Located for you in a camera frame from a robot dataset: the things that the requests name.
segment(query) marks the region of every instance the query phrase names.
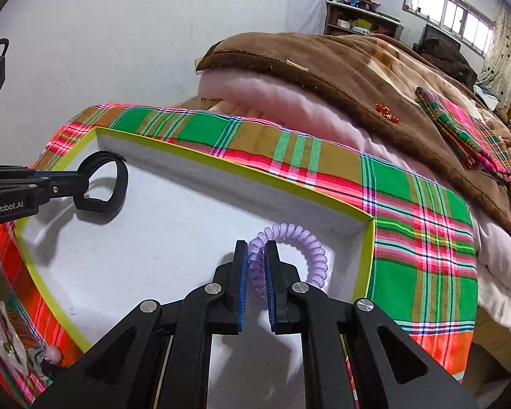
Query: metal pivot bolt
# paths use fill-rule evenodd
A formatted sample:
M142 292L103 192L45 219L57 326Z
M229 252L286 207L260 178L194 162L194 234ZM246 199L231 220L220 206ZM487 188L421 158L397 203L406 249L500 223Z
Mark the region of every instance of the metal pivot bolt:
M204 287L204 291L207 294L211 294L211 295L219 294L221 292L221 285L219 285L218 283L208 283Z
M358 306L359 310L364 311L364 312L370 312L375 307L373 302L366 298L362 298L359 302L357 302L356 306Z
M140 310L143 313L151 314L155 309L157 309L157 303L153 300L146 300L140 303Z
M297 283L293 284L292 289L298 294L304 294L305 292L308 292L308 284L303 283L302 281L297 281Z

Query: window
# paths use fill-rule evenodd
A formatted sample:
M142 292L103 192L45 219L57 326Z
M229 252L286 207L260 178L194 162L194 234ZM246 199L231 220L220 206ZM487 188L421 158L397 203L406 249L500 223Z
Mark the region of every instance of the window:
M481 56L491 45L490 19L463 0L405 0L404 10L435 24Z

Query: brown blanket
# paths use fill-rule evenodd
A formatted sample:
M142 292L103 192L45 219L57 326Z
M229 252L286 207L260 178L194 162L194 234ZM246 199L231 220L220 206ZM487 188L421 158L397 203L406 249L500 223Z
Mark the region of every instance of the brown blanket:
M508 186L462 165L415 103L414 89L440 92L470 113L481 106L466 87L402 43L380 35L240 34L212 46L197 70L213 67L270 75L318 95L427 165L511 235ZM399 122L384 118L376 104L387 106Z

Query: curtain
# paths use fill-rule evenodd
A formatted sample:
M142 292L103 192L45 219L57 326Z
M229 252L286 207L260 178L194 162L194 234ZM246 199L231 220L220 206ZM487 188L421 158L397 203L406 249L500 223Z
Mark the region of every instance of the curtain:
M484 66L477 81L500 99L498 109L505 112L511 105L511 14L503 3L497 8L494 34Z

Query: purple spiral hair tie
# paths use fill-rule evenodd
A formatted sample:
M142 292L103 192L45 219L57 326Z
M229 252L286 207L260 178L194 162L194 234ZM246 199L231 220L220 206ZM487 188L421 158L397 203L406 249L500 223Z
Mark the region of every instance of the purple spiral hair tie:
M265 243L269 240L283 241L290 245L302 244L311 254L314 266L307 283L319 289L323 288L327 278L327 257L322 242L312 235L310 230L303 229L301 226L274 223L272 228L266 227L263 232L258 232L257 237L248 245L248 273L255 290L262 297L266 296L263 250Z

